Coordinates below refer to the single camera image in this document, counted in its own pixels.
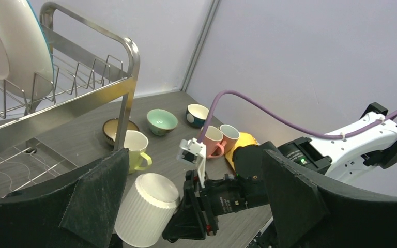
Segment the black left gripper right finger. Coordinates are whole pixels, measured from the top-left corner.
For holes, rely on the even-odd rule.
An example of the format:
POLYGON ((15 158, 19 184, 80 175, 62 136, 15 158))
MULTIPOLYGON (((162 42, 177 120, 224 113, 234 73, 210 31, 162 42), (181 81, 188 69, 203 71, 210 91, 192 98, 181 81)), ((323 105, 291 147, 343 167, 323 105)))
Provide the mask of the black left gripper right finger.
POLYGON ((329 178, 264 150, 277 247, 397 247, 397 197, 329 178))

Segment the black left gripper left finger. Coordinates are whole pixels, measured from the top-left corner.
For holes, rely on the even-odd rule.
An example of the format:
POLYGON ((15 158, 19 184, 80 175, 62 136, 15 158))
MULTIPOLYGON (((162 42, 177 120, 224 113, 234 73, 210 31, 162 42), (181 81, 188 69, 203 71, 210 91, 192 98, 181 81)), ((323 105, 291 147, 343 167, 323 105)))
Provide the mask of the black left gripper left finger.
POLYGON ((108 247, 128 171, 117 149, 0 198, 0 247, 108 247))

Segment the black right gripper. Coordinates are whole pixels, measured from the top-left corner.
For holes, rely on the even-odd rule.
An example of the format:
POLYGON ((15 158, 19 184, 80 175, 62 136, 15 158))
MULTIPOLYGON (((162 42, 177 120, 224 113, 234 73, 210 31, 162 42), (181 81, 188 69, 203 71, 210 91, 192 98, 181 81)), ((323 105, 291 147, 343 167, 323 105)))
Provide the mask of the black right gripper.
POLYGON ((168 241, 204 240, 218 231, 218 216, 269 204, 264 181, 258 176, 225 174, 199 182, 196 170, 185 174, 183 204, 162 233, 168 241))

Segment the white ribbed mug black handle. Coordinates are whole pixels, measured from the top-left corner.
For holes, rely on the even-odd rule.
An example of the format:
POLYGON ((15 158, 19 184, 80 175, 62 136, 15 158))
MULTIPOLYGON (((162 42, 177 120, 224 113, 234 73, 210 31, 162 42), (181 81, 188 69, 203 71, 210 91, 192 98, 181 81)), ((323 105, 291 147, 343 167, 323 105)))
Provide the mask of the white ribbed mug black handle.
POLYGON ((133 247, 157 243, 180 204, 177 187, 156 174, 139 175, 120 205, 114 230, 133 247))

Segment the light green mug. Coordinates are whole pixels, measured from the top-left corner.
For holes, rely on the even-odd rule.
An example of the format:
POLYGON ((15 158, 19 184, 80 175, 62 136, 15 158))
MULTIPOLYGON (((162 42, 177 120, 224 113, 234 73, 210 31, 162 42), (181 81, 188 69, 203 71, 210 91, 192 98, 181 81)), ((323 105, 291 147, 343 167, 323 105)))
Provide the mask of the light green mug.
POLYGON ((127 130, 124 148, 129 149, 129 174, 145 171, 152 165, 152 158, 146 153, 149 140, 139 131, 127 130))

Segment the watermelon pattern plate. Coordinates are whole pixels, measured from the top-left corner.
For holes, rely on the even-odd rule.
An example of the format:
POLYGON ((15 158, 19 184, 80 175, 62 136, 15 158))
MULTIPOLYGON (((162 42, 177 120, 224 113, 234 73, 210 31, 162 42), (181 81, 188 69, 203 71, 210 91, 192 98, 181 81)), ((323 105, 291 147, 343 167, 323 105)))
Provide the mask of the watermelon pattern plate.
POLYGON ((0 1, 0 84, 29 100, 53 89, 52 56, 29 1, 0 1))

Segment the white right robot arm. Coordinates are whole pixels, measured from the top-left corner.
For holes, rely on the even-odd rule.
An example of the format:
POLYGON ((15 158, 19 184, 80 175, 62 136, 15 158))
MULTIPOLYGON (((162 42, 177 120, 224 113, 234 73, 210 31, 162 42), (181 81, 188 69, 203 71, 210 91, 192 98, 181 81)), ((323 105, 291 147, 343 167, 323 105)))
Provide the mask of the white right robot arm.
POLYGON ((179 158, 200 161, 198 153, 210 158, 225 156, 234 170, 222 179, 209 179, 200 170, 185 175, 184 196, 178 211, 163 231, 169 242, 178 239, 203 240, 217 233, 218 216, 266 205, 268 198, 261 168, 265 150, 275 150, 289 160, 341 182, 349 182, 376 167, 389 168, 397 163, 397 111, 389 113, 374 102, 361 118, 345 127, 319 137, 300 137, 281 146, 259 144, 251 135, 239 133, 212 146, 196 140, 182 141, 179 158))

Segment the metal dish rack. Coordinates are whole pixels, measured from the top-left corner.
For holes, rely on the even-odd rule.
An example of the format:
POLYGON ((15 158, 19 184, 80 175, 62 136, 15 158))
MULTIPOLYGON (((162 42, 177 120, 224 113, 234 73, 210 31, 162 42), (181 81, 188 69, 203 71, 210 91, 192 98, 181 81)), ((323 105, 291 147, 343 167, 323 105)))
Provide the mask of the metal dish rack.
POLYGON ((124 146, 140 69, 138 46, 84 14, 62 3, 48 1, 40 9, 40 24, 52 55, 53 89, 37 100, 22 98, 14 107, 0 111, 0 198, 70 172, 78 165, 64 156, 77 141, 62 126, 121 99, 114 137, 102 139, 114 149, 124 146), (55 12, 67 15, 98 34, 120 43, 127 59, 100 57, 54 29, 55 12))

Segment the brown bowl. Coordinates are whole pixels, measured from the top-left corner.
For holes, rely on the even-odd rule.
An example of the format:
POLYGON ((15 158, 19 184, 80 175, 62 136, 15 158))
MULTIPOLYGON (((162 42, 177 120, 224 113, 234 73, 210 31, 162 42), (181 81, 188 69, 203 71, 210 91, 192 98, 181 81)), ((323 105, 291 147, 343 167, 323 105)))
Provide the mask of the brown bowl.
MULTIPOLYGON (((105 141, 110 146, 114 146, 114 144, 115 144, 118 123, 119 123, 118 118, 112 118, 112 119, 107 120, 103 124, 103 127, 102 127, 103 135, 104 135, 105 141)), ((127 130, 140 131, 137 124, 135 124, 131 120, 128 122, 127 130)))

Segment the yellow cartoon cloth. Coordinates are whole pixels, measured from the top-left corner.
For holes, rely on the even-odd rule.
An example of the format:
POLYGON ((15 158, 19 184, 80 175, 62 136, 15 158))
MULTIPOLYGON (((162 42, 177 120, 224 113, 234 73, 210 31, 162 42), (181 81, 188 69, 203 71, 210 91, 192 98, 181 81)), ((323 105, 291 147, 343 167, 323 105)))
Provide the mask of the yellow cartoon cloth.
POLYGON ((259 142, 256 140, 254 136, 246 132, 240 132, 240 138, 235 142, 233 148, 231 148, 224 155, 225 160, 230 165, 233 172, 236 172, 236 165, 233 160, 237 159, 237 156, 239 156, 240 151, 243 150, 245 147, 254 146, 254 145, 255 146, 259 145, 259 142))

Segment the mint green bowl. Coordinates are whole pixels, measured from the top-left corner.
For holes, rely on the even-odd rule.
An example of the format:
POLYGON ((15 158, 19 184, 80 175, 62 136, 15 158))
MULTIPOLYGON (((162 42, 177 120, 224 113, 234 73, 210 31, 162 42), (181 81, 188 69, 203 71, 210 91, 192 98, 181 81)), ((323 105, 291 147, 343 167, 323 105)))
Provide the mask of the mint green bowl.
POLYGON ((172 132, 178 125, 177 117, 163 109, 150 110, 146 118, 151 132, 156 136, 164 136, 172 132))

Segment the dark blue bowl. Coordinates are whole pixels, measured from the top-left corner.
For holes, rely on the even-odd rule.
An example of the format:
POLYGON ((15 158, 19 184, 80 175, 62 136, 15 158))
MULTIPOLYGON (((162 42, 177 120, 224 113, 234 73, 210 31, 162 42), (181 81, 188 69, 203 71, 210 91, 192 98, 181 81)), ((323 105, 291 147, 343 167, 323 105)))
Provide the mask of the dark blue bowl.
POLYGON ((186 108, 186 121, 194 128, 202 128, 208 116, 209 109, 200 104, 189 104, 186 108))

